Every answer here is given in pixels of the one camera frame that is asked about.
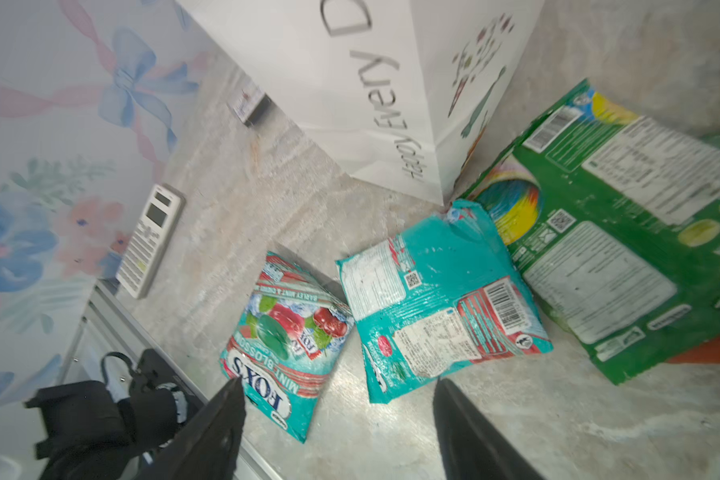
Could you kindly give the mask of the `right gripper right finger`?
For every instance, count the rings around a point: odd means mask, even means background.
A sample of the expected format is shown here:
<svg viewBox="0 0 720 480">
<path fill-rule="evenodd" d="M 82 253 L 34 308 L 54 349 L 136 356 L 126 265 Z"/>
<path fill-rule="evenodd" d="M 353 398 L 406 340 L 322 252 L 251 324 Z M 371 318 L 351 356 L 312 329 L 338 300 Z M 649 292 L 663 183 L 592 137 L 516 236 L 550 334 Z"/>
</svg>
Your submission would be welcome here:
<svg viewBox="0 0 720 480">
<path fill-rule="evenodd" d="M 448 479 L 539 479 L 538 471 L 449 379 L 437 382 L 433 415 Z"/>
</svg>

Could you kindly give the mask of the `green red Fox's bag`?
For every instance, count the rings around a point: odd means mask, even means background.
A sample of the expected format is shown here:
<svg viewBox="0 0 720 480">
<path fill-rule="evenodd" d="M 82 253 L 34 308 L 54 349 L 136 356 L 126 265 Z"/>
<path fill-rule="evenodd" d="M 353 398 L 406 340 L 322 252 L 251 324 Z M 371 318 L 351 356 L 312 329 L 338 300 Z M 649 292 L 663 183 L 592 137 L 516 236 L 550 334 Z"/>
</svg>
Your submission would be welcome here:
<svg viewBox="0 0 720 480">
<path fill-rule="evenodd" d="M 220 354 L 221 370 L 242 381 L 253 406 L 305 443 L 323 388 L 354 326 L 345 300 L 300 265 L 268 252 Z"/>
</svg>

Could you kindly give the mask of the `white calculator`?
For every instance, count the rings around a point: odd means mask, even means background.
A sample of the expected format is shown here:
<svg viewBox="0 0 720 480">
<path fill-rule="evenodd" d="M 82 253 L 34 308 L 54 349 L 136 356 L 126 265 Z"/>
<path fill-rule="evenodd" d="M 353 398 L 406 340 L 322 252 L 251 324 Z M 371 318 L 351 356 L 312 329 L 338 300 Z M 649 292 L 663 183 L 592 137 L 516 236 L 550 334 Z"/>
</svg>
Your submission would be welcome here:
<svg viewBox="0 0 720 480">
<path fill-rule="evenodd" d="M 116 274 L 120 285 L 134 299 L 147 295 L 184 204 L 184 197 L 173 187 L 152 187 Z"/>
</svg>

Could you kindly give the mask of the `orange green snack bag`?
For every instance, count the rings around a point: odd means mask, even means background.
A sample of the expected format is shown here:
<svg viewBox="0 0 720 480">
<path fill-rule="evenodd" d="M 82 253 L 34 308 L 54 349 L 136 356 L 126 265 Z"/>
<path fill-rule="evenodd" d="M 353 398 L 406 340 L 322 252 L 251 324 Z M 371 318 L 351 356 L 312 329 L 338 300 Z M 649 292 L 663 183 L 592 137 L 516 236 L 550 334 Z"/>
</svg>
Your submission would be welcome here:
<svg viewBox="0 0 720 480">
<path fill-rule="evenodd" d="M 670 364 L 720 365 L 720 337 L 668 360 Z"/>
</svg>

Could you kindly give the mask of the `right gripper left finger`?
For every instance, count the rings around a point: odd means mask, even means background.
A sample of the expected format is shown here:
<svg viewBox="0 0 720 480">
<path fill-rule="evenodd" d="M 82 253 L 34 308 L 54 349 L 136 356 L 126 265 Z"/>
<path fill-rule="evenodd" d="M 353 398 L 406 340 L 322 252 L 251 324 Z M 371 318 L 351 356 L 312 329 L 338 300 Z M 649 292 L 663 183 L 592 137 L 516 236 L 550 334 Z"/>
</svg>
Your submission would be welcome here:
<svg viewBox="0 0 720 480">
<path fill-rule="evenodd" d="M 137 477 L 231 479 L 242 441 L 245 401 L 242 379 L 229 380 Z"/>
</svg>

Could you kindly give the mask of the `white paper gift bag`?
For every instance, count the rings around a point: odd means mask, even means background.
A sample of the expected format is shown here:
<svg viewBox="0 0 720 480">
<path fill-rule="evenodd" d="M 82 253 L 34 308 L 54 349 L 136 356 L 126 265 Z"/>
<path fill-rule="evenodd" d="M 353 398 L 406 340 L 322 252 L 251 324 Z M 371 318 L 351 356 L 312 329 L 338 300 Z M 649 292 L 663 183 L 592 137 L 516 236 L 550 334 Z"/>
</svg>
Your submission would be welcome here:
<svg viewBox="0 0 720 480">
<path fill-rule="evenodd" d="M 185 10 L 349 176 L 445 204 L 539 1 L 187 1 Z"/>
</svg>

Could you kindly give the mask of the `teal candy bag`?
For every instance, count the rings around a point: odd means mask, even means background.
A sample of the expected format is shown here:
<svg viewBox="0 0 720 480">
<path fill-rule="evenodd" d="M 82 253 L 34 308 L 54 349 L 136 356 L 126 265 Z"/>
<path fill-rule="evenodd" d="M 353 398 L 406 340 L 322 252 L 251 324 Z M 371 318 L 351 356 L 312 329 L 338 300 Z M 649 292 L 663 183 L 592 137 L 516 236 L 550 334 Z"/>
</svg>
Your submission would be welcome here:
<svg viewBox="0 0 720 480">
<path fill-rule="evenodd" d="M 373 404 L 470 365 L 553 350 L 530 288 L 475 202 L 457 200 L 337 269 Z"/>
</svg>

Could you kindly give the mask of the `green Fox's candy bag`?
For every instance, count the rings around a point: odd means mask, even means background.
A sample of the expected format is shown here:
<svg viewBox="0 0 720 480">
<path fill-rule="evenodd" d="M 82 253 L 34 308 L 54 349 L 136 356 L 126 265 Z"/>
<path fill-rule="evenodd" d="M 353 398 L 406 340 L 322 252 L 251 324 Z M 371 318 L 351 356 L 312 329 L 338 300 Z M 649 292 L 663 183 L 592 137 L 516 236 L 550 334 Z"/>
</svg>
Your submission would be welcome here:
<svg viewBox="0 0 720 480">
<path fill-rule="evenodd" d="M 720 363 L 720 134 L 694 138 L 582 81 L 466 189 L 541 310 L 614 384 Z"/>
</svg>

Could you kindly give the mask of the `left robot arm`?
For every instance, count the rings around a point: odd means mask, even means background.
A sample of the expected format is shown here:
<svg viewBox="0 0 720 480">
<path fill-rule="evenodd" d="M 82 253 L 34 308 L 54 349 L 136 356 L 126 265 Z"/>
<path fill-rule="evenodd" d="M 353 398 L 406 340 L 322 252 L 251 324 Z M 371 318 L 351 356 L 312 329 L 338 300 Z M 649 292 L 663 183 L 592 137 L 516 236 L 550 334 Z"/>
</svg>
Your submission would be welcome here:
<svg viewBox="0 0 720 480">
<path fill-rule="evenodd" d="M 24 402 L 46 432 L 34 446 L 42 479 L 121 479 L 151 464 L 204 405 L 153 348 L 136 362 L 108 352 L 99 369 L 101 380 L 43 388 Z"/>
</svg>

